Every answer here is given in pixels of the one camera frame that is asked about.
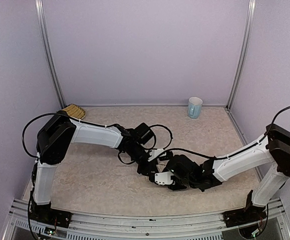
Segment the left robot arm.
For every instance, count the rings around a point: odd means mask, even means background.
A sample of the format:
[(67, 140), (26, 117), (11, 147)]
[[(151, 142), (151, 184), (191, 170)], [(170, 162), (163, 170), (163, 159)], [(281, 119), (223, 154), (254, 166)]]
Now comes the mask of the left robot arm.
[(54, 174), (63, 161), (70, 144), (91, 144), (116, 149), (126, 153), (138, 165), (138, 173), (148, 176), (157, 172), (155, 159), (162, 148), (145, 148), (155, 137), (145, 123), (136, 128), (124, 128), (119, 124), (99, 125), (80, 121), (59, 111), (37, 134), (36, 162), (33, 172), (33, 201), (38, 206), (48, 206)]

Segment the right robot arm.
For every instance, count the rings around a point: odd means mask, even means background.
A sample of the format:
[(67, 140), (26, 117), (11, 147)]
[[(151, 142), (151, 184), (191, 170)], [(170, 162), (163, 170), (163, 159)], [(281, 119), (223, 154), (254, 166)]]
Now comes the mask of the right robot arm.
[(264, 208), (290, 178), (290, 132), (276, 124), (268, 125), (266, 129), (267, 135), (227, 156), (197, 164), (184, 154), (175, 155), (168, 161), (165, 170), (173, 174), (180, 184), (205, 191), (240, 173), (270, 164), (259, 186), (251, 192), (250, 204)]

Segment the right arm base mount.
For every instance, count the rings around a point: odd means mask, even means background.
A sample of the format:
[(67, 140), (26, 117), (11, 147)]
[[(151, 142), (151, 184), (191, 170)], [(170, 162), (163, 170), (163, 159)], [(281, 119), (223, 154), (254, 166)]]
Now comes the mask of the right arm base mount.
[(265, 211), (265, 206), (257, 207), (253, 205), (252, 193), (253, 190), (248, 193), (245, 207), (225, 211), (223, 213), (224, 222), (227, 228), (256, 222), (267, 217), (268, 214)]

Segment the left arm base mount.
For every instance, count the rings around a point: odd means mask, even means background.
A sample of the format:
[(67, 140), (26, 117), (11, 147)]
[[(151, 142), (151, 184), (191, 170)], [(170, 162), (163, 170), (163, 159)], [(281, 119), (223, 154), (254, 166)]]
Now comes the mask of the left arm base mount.
[(29, 218), (39, 223), (67, 229), (69, 228), (71, 217), (71, 212), (54, 209), (51, 207), (51, 203), (37, 205), (31, 201), (29, 205)]

